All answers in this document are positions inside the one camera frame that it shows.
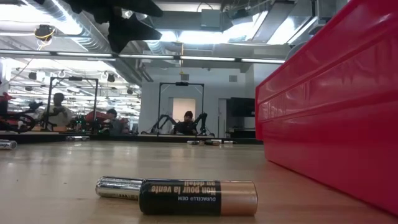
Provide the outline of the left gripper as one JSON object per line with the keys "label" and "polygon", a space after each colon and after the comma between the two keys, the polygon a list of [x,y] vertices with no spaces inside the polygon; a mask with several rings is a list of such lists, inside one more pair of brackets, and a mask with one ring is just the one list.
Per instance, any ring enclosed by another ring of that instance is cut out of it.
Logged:
{"label": "left gripper", "polygon": [[141,22],[135,14],[129,18],[122,16],[122,10],[162,17],[163,10],[151,0],[64,0],[74,13],[86,11],[96,23],[109,22],[108,41],[111,50],[120,53],[128,42],[136,36],[162,36],[154,28]]}

